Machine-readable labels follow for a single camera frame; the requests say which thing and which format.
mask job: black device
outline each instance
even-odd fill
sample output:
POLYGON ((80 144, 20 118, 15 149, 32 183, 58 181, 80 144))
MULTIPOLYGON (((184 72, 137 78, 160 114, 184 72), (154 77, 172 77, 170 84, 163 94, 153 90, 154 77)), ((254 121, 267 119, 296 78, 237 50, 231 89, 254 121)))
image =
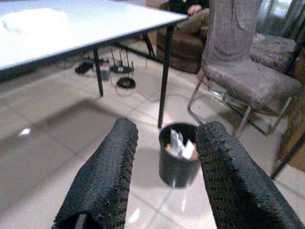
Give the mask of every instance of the black device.
POLYGON ((129 77, 120 78, 118 82, 116 82, 116 85, 125 89, 133 89, 136 86, 135 81, 129 77))
POLYGON ((93 63, 83 62, 77 68, 75 68, 75 73, 85 74, 89 69, 93 68, 93 63))
POLYGON ((118 74, 128 74, 128 73, 131 73, 131 72, 133 73, 133 62, 132 62, 132 67, 130 67, 129 60, 128 60, 128 52, 126 51, 127 66, 123 65, 121 50, 119 50, 119 52, 120 52, 120 61, 119 61, 119 65, 116 65, 115 60, 114 60, 114 56, 113 56, 113 52, 111 50, 111 55, 112 55, 114 65, 110 68, 110 70, 113 73, 118 73, 118 74))

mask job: curtain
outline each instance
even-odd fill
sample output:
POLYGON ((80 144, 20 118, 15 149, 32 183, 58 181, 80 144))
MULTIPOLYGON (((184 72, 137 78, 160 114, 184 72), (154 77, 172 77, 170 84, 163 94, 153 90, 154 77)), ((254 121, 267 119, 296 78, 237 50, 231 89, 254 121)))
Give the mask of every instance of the curtain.
POLYGON ((256 31, 305 45, 305 0, 261 0, 256 31))

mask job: trash can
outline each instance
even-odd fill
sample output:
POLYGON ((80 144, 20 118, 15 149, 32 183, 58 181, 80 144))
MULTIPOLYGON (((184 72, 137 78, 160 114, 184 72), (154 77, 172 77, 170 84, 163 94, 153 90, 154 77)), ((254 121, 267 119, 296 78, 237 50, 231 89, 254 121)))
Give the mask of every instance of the trash can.
POLYGON ((183 135, 183 144, 187 139, 196 141, 197 127, 188 123, 172 123, 164 127, 159 134, 160 162, 159 175, 171 187, 189 187, 199 171, 199 160, 187 160, 172 156, 165 150, 171 142, 171 129, 183 135))

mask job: white tabletop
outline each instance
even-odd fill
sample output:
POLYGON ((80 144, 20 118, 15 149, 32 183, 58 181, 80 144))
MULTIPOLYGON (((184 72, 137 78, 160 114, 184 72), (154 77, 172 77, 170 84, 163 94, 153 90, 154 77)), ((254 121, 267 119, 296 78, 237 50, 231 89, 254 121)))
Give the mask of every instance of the white tabletop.
POLYGON ((0 2, 0 17, 51 8, 69 17, 69 29, 30 36, 0 28, 0 70, 48 58, 124 35, 156 28, 185 15, 110 0, 22 0, 0 2))

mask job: white cloth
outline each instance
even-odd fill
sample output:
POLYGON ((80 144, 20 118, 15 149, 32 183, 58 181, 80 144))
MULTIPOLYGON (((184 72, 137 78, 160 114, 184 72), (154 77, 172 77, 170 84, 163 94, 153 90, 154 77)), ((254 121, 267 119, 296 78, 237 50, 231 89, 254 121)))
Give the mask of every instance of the white cloth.
POLYGON ((50 8, 23 10, 4 14, 1 18, 2 26, 8 32, 19 34, 43 34, 64 30, 68 25, 66 13, 50 8))

